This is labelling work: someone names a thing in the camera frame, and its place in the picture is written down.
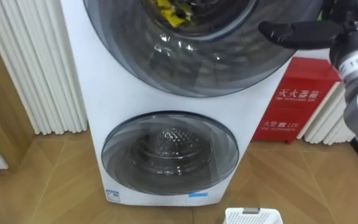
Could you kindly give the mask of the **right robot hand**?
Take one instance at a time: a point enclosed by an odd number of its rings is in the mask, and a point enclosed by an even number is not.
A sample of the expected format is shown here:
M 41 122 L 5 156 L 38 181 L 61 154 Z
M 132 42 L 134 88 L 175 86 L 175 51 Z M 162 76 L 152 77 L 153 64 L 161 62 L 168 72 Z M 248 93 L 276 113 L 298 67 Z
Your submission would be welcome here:
M 279 24 L 259 23 L 259 32 L 271 43 L 285 49 L 329 49 L 331 64 L 340 68 L 346 57 L 358 51 L 358 1 L 321 3 L 322 19 Z

